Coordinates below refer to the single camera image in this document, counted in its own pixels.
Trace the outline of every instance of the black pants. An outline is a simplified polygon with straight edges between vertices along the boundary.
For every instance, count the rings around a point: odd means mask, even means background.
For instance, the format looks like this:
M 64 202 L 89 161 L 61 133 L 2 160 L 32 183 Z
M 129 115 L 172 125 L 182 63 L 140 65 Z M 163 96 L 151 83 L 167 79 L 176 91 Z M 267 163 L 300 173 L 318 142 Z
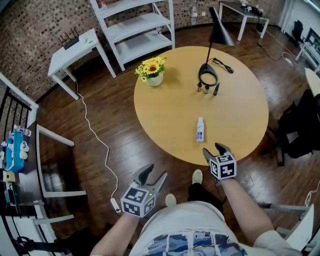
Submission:
M 189 189 L 189 197 L 188 202 L 190 201 L 203 201 L 213 205 L 217 208 L 222 214 L 224 214 L 224 210 L 222 208 L 222 202 L 207 191 L 200 183 L 192 184 Z

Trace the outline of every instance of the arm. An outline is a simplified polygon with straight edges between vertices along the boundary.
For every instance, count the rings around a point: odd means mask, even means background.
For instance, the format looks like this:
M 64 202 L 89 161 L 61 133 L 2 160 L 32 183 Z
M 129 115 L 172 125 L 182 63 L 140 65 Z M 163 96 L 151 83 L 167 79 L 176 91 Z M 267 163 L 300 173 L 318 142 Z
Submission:
M 123 256 L 138 226 L 139 217 L 125 213 L 95 245 L 91 255 Z
M 267 231 L 274 230 L 268 215 L 251 199 L 240 184 L 232 179 L 220 181 L 239 226 L 249 243 Z

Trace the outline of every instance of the flower pot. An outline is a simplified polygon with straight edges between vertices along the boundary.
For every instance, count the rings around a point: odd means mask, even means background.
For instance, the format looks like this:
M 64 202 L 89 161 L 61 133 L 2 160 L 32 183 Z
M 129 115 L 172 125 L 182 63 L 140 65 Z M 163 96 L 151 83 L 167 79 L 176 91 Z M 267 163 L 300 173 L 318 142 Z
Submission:
M 162 83 L 164 79 L 164 74 L 159 74 L 156 77 L 150 77 L 146 80 L 146 83 L 152 87 L 157 87 Z

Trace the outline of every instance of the lamp shade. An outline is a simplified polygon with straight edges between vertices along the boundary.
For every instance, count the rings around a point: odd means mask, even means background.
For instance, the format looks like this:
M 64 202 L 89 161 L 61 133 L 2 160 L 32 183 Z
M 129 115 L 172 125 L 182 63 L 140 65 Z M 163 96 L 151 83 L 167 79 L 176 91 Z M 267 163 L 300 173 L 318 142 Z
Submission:
M 215 8 L 209 8 L 212 20 L 213 20 L 213 30 L 209 38 L 209 42 L 227 46 L 234 46 L 235 43 L 231 39 L 228 31 L 225 29 L 221 20 L 218 17 L 218 13 Z

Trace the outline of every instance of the round wooden table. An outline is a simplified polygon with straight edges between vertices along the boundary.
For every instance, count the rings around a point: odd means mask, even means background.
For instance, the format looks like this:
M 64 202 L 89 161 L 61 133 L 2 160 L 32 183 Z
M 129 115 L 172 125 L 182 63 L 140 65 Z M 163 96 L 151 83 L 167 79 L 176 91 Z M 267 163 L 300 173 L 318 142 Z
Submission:
M 217 58 L 233 68 L 227 73 L 209 62 L 220 81 L 208 94 L 197 92 L 198 71 L 206 61 L 207 47 L 187 46 L 169 50 L 163 82 L 151 87 L 140 79 L 134 89 L 137 117 L 149 137 L 169 154 L 197 165 L 207 165 L 202 149 L 213 155 L 215 143 L 231 148 L 237 161 L 248 156 L 261 142 L 268 125 L 269 110 L 264 89 L 242 62 L 211 49 Z M 204 142 L 197 142 L 198 118 L 204 119 Z

